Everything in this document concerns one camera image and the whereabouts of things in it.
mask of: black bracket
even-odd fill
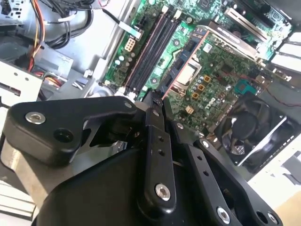
[[[33,120],[28,113],[33,113]],[[135,114],[136,106],[125,97],[20,103],[9,109],[3,132],[13,148],[47,165],[63,166],[80,148],[87,120],[132,118]]]

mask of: silver screw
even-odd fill
[[[165,185],[163,184],[156,185],[155,191],[157,196],[159,196],[162,200],[164,201],[170,200],[170,191]]]
[[[46,121],[45,116],[39,112],[29,112],[25,115],[25,119],[36,125],[43,124]]]
[[[180,129],[184,129],[184,126],[182,124],[180,124],[179,122],[177,123],[177,126],[180,128]]]
[[[128,102],[124,102],[124,105],[125,105],[126,107],[128,107],[128,108],[132,108],[132,105],[129,104]]]
[[[225,224],[230,224],[230,217],[229,214],[226,212],[226,210],[224,210],[222,207],[218,207],[217,210],[217,215],[220,217],[220,219],[222,219],[222,221]]]
[[[186,19],[186,22],[187,22],[188,24],[190,24],[190,23],[192,22],[192,18],[191,18],[191,17],[188,17],[188,18]]]
[[[159,117],[159,113],[156,110],[152,110],[152,112],[154,113],[155,116]]]
[[[208,144],[206,141],[203,141],[202,143],[203,143],[203,145],[204,145],[206,148],[209,147],[209,144]]]
[[[276,225],[278,224],[278,221],[277,221],[277,219],[274,217],[273,214],[268,213],[268,217],[273,221],[274,224],[276,224]]]

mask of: ram slot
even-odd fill
[[[137,76],[141,73],[141,71],[144,69],[146,65],[145,59],[148,58],[151,51],[153,51],[154,46],[156,45],[157,41],[160,38],[160,35],[162,31],[164,31],[167,28],[167,25],[171,23],[170,15],[169,14],[162,14],[155,25],[154,30],[152,31],[152,34],[147,41],[144,49],[142,50],[138,60],[136,61],[135,66],[133,67],[130,75],[127,78],[127,81],[125,83],[125,86],[132,90],[135,88],[133,86],[133,83],[136,81]]]
[[[143,70],[141,76],[139,77],[138,83],[135,85],[137,93],[139,93],[142,90],[146,81],[150,77],[155,65],[158,63],[160,57],[162,56],[166,46],[168,45],[170,39],[172,38],[179,23],[180,21],[178,20],[172,22],[172,25],[162,35],[162,39],[160,40],[160,42],[155,46],[156,49],[153,51],[154,55],[149,56],[149,60],[147,59],[148,64],[146,68]]]

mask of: white label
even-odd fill
[[[203,50],[204,50],[206,53],[209,53],[211,49],[212,49],[212,45],[210,45],[209,43],[206,43],[206,45],[205,45],[204,48],[203,48]]]

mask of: fan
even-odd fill
[[[246,93],[221,121],[214,133],[227,153],[247,155],[279,122],[279,117],[261,99]]]

